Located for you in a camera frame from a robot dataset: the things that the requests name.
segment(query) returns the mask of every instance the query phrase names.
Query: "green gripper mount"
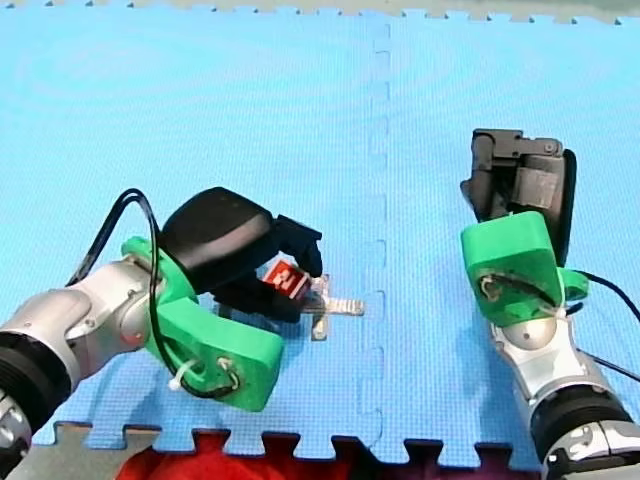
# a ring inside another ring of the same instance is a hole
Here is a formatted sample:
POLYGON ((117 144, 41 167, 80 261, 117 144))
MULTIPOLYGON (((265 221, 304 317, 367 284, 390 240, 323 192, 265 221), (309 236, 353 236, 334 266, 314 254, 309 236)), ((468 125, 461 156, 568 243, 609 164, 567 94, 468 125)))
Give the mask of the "green gripper mount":
MULTIPOLYGON (((133 237, 121 250, 125 256, 133 255, 150 264, 151 244, 146 239, 133 237)), ((232 371, 239 387, 219 401, 252 412, 263 410, 278 379, 283 339, 202 308, 187 277, 163 251, 158 271, 162 279, 158 323, 167 339, 169 356, 176 368, 198 360, 185 372, 184 380, 195 389, 210 391, 228 385, 232 371)), ((145 347, 161 359, 153 335, 149 335, 145 347)))
POLYGON ((548 317, 549 308, 587 296, 587 278, 557 266, 544 217, 538 212, 472 225, 462 232, 461 240, 465 269, 480 311, 498 327, 548 317), (495 295, 482 289, 483 279, 491 276, 506 279, 495 295))

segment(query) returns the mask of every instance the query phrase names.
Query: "black cable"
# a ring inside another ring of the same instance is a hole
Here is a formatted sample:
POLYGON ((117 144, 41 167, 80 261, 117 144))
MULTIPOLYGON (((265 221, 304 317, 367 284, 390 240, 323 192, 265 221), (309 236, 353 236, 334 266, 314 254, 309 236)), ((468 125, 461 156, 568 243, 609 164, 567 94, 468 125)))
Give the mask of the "black cable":
MULTIPOLYGON (((109 211, 109 214, 105 218, 104 223, 100 227, 96 238, 91 244, 91 247, 89 247, 89 251, 78 266, 76 272, 67 282, 66 286, 78 283, 89 274, 96 261, 98 260, 98 257, 104 250, 104 247, 111 237, 111 234, 113 233, 113 230, 115 229, 118 221, 122 217, 122 213, 127 208, 127 206, 133 202, 137 203, 144 212, 145 217, 147 218, 147 222, 149 223, 151 234, 151 275, 149 279, 149 323, 151 324, 151 333, 153 335, 163 363, 169 369, 171 375, 175 376, 178 369, 173 364, 173 361, 169 356, 169 352, 167 351, 167 347, 165 344, 166 337, 164 337, 162 335, 162 332, 160 331, 160 324, 158 321, 158 308, 156 303, 156 289, 160 279, 158 269, 160 257, 160 245, 158 237, 160 236, 160 228, 158 227, 158 222, 156 221, 153 210, 151 209, 151 205, 149 204, 149 201, 147 200, 147 197, 144 195, 144 193, 142 193, 137 188, 129 188, 116 199, 113 206, 111 207, 111 210, 109 211)), ((229 372, 229 378, 230 380, 232 380, 232 384, 237 383, 237 377, 232 372, 229 372)), ((180 379, 180 384, 186 392, 195 397, 214 399, 219 399, 230 394, 237 387, 234 385, 227 385, 203 392, 193 388, 185 381, 184 378, 180 379)))
POLYGON ((521 280, 519 278, 516 278, 512 275, 506 275, 506 274, 501 274, 501 273, 491 273, 489 275, 485 275, 483 277, 480 278, 480 281, 484 280, 484 279, 488 279, 490 282, 496 282, 496 283, 501 283, 503 285, 507 285, 511 288, 514 288, 516 290, 520 290, 523 293, 528 293, 531 295, 535 295, 536 297, 538 297, 540 300, 542 300, 544 303, 546 303, 547 305, 551 306, 551 307, 555 307, 555 302, 553 301, 553 298, 551 298, 549 295, 547 295, 547 293, 545 291, 543 291, 542 289, 538 288, 537 286, 535 286, 534 284, 527 282, 526 280, 521 280))
POLYGON ((592 353, 585 352, 584 350, 581 350, 581 349, 578 349, 578 351, 584 353, 588 357, 591 357, 594 362, 599 363, 603 367, 610 368, 614 372, 618 372, 619 374, 624 375, 625 377, 629 377, 630 379, 635 380, 636 382, 640 383, 640 375, 637 375, 637 374, 627 370, 626 368, 622 368, 621 366, 616 365, 615 363, 611 363, 608 360, 605 360, 603 358, 597 357, 597 356, 593 355, 592 353))
POLYGON ((636 307, 636 305, 629 298, 629 296, 626 293, 624 293, 624 291, 619 286, 617 286, 615 283, 610 282, 609 280, 607 280, 605 278, 598 277, 597 275, 594 275, 593 273, 582 272, 580 270, 576 270, 576 272, 580 273, 581 275, 584 275, 585 277, 587 277, 592 282, 596 282, 596 283, 599 283, 600 285, 604 285, 605 287, 607 287, 607 288, 613 290, 615 293, 617 293, 618 296, 622 299, 622 301, 627 305, 627 307, 629 307, 629 310, 631 310, 633 312, 633 314, 635 315, 635 317, 638 320, 638 322, 640 322, 640 310, 638 310, 638 307, 636 307))
MULTIPOLYGON (((622 301, 627 305, 627 307, 629 307, 629 309, 633 312, 633 314, 636 317, 636 319, 638 320, 638 322, 640 322, 640 310, 638 310, 638 307, 633 303, 633 301, 629 298, 629 296, 619 286, 617 286, 615 283, 607 280, 606 278, 599 277, 597 275, 594 275, 593 273, 583 272, 583 271, 580 271, 580 270, 576 270, 576 272, 581 274, 581 275, 584 275, 590 281, 595 282, 595 283, 599 283, 600 285, 603 285, 603 286, 613 290, 615 293, 617 293, 618 296, 620 298, 622 298, 622 301)), ((640 375, 637 375, 637 374, 627 370, 626 368, 623 368, 623 367, 621 367, 619 365, 616 365, 615 363, 612 363, 612 362, 610 362, 608 360, 600 358, 600 357, 598 357, 596 355, 593 355, 591 353, 587 353, 584 350, 580 350, 579 349, 579 351, 581 351, 585 355, 591 357, 594 362, 599 363, 603 367, 609 368, 609 369, 613 370, 614 372, 617 372, 617 373, 619 373, 621 375, 624 375, 625 377, 628 377, 628 378, 630 378, 632 380, 635 380, 636 382, 640 383, 640 375)))

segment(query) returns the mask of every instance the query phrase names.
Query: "blue foam mat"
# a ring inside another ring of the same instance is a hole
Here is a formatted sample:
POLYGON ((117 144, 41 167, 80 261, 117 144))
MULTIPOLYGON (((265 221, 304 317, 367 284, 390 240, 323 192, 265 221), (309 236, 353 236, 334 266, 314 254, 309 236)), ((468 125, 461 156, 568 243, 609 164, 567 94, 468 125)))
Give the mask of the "blue foam mat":
MULTIPOLYGON (((579 161, 568 264, 640 298, 637 22, 252 11, 0 11, 0 264, 11 287, 0 317, 66 280, 130 185, 161 220, 225 185, 322 230, 332 293, 366 300, 366 316, 333 319, 324 343, 310 342, 308 319, 285 329, 261 414, 170 392, 138 352, 83 383, 37 440, 73 421, 93 425, 88 446, 119 448, 124 426, 152 426, 157 449, 185 451, 192 429, 226 428, 231 453, 261 453, 261 433, 289 432, 301 435, 297 456, 330 458, 331 436, 349 435, 403 462, 404 440, 430 439, 454 466, 495 442, 514 446, 512 466, 536 468, 464 278, 458 237, 474 219, 458 184, 476 127, 561 139, 579 161)), ((142 225, 128 213, 115 238, 142 225)), ((612 294, 594 287, 576 327, 586 350, 640 371, 640 329, 612 294)), ((609 378, 640 419, 638 387, 609 378)))

